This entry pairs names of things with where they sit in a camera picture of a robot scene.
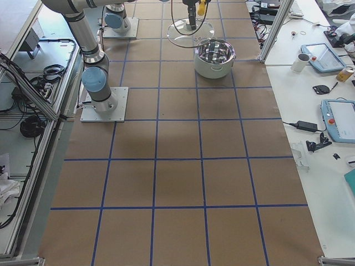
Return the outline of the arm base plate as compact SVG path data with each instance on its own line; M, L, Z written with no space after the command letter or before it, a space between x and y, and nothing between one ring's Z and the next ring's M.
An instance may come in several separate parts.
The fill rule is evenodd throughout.
M122 19L116 15L107 14L104 17L104 22L103 38L136 39L139 25L138 17L126 17Z
M93 101L86 95L81 122L124 122L128 100L128 87L111 87L111 96L103 102Z

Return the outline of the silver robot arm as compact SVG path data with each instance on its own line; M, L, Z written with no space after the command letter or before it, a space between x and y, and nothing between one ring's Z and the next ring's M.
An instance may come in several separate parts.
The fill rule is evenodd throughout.
M109 18L105 20L106 23L115 30L125 32L130 28L124 7L125 1L43 1L42 3L64 17L80 46L85 66L82 83L91 97L94 110L96 112L115 110L118 106L118 97L109 86L109 59L102 45L93 36L84 10L99 6L108 7Z
M105 10L104 22L114 32L124 34L130 30L131 24L123 3L105 5Z

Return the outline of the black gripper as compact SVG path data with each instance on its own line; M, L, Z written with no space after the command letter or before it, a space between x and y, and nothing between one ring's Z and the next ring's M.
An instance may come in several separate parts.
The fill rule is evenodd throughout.
M196 29L196 5L197 0L182 0L183 4L188 5L188 18L191 29Z

